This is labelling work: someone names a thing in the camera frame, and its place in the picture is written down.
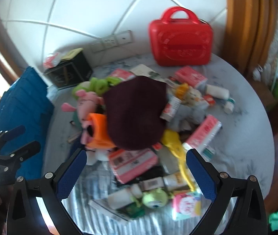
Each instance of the yellow plush toy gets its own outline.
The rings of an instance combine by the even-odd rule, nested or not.
[[[190,187],[190,191],[194,192],[196,190],[194,183],[192,182],[190,176],[187,173],[186,163],[185,163],[185,149],[183,148],[181,141],[179,139],[179,134],[172,130],[166,129],[162,136],[161,142],[168,147],[171,153],[178,158],[179,170],[182,177],[187,182]]]

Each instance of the white wall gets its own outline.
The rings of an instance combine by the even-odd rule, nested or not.
[[[226,0],[0,0],[0,24],[32,67],[40,66],[48,53],[76,47],[84,47],[90,64],[98,66],[150,52],[149,22],[176,5],[210,22],[214,29],[213,52],[219,54]],[[133,43],[98,53],[91,51],[90,42],[125,30],[133,32]]]

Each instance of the screw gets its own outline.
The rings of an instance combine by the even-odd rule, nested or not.
[[[24,180],[24,178],[22,176],[20,176],[16,179],[17,182],[22,182],[23,180]]]
[[[256,181],[257,181],[257,179],[256,179],[255,176],[251,176],[251,177],[250,177],[250,180],[251,180],[252,182],[256,182]]]
[[[52,172],[48,172],[47,174],[45,174],[44,176],[46,179],[50,179],[51,177],[53,177],[53,173]]]
[[[226,172],[221,172],[219,175],[223,179],[226,179],[228,177],[228,174]]]

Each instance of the green plush toy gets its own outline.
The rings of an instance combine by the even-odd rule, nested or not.
[[[80,89],[85,90],[86,92],[95,92],[99,97],[101,97],[105,92],[110,89],[110,86],[116,86],[121,82],[121,79],[116,77],[107,77],[106,79],[97,79],[92,78],[90,81],[85,81],[78,84],[72,90],[72,96],[75,99],[78,99],[76,92]]]
[[[143,193],[142,203],[148,208],[157,209],[164,207],[168,202],[168,195],[161,188]]]

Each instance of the yellow toy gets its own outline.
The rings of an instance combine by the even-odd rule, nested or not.
[[[189,85],[187,83],[183,83],[176,88],[175,96],[182,100],[187,91],[189,90]]]
[[[185,149],[181,144],[181,141],[179,139],[179,134],[172,130],[166,129],[164,131],[161,142],[166,147],[168,147],[168,149],[176,158],[178,158],[180,173],[182,177],[185,179],[185,181],[187,182],[188,186],[190,187],[190,191],[194,192],[196,190],[196,187],[187,174],[187,168],[185,163]]]

